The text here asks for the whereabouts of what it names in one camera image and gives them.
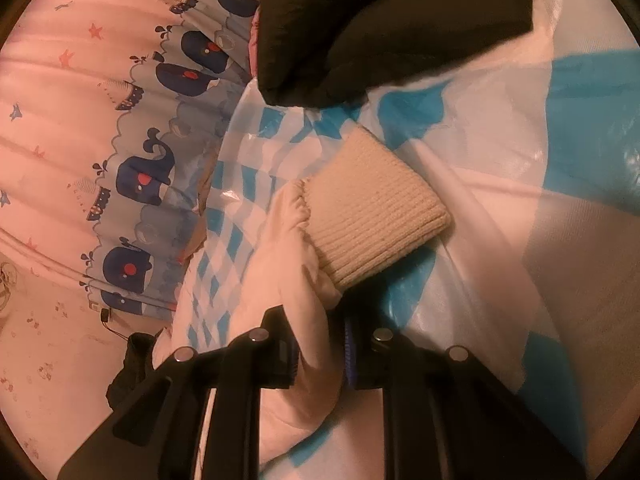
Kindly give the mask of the black jacket by headboard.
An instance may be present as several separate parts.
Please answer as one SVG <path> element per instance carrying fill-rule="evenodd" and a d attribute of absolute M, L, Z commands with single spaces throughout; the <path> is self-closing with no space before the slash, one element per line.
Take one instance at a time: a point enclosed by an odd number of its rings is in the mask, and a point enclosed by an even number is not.
<path fill-rule="evenodd" d="M 107 404 L 113 411 L 154 370 L 152 355 L 158 336 L 160 334 L 133 333 L 128 337 L 122 369 L 108 385 L 105 393 Z"/>

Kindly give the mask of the blue white checkered storage bag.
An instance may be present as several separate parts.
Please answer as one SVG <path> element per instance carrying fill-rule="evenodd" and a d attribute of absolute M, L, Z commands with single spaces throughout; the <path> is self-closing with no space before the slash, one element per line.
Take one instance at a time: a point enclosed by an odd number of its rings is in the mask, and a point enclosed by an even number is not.
<path fill-rule="evenodd" d="M 172 345 L 230 340 L 273 195 L 362 125 L 454 217 L 383 275 L 383 312 L 417 341 L 513 370 L 588 476 L 604 471 L 639 416 L 639 47 L 611 0 L 533 3 L 529 34 L 357 107 L 273 107 L 247 86 Z"/>

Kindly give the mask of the white quilted jacket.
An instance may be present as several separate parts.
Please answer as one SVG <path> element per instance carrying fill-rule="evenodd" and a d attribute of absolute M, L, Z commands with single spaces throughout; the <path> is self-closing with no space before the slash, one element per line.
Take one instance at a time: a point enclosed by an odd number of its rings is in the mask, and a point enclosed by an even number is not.
<path fill-rule="evenodd" d="M 449 223 L 427 182 L 360 126 L 319 172 L 273 196 L 228 331 L 240 336 L 281 306 L 299 345 L 294 385 L 260 397 L 259 463 L 310 437 L 337 404 L 344 358 L 328 313 L 344 291 Z"/>

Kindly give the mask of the whale print curtain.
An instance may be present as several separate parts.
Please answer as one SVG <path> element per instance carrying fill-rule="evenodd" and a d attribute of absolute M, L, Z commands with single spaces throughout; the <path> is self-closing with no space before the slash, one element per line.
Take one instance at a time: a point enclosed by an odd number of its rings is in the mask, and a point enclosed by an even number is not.
<path fill-rule="evenodd" d="M 259 0 L 32 0 L 1 51 L 1 250 L 168 320 Z"/>

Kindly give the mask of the pink garment at bed corner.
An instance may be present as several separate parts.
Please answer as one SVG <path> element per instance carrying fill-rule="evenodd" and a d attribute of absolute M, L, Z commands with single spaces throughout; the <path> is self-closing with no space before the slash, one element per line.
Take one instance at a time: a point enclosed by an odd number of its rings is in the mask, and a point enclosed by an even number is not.
<path fill-rule="evenodd" d="M 257 44 L 258 44 L 259 10 L 256 10 L 250 23 L 250 40 L 248 40 L 248 60 L 250 61 L 250 74 L 257 76 Z"/>

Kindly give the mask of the dark garment right side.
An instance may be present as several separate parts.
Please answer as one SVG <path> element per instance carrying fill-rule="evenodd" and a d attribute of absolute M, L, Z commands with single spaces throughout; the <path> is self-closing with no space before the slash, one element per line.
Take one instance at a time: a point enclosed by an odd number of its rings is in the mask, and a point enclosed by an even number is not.
<path fill-rule="evenodd" d="M 532 28 L 533 0 L 260 0 L 258 88 L 270 105 L 356 102 Z"/>

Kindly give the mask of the brown knitted garment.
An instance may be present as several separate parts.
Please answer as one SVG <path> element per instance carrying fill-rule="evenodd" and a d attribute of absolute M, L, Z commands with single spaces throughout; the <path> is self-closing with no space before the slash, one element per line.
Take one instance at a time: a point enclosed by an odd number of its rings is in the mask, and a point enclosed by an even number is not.
<path fill-rule="evenodd" d="M 187 263 L 206 241 L 205 211 L 217 160 L 217 151 L 211 152 L 206 157 L 203 172 L 196 186 L 196 204 L 193 208 L 193 211 L 196 213 L 196 223 L 191 238 L 188 244 L 186 244 L 186 249 L 182 254 L 183 263 Z"/>

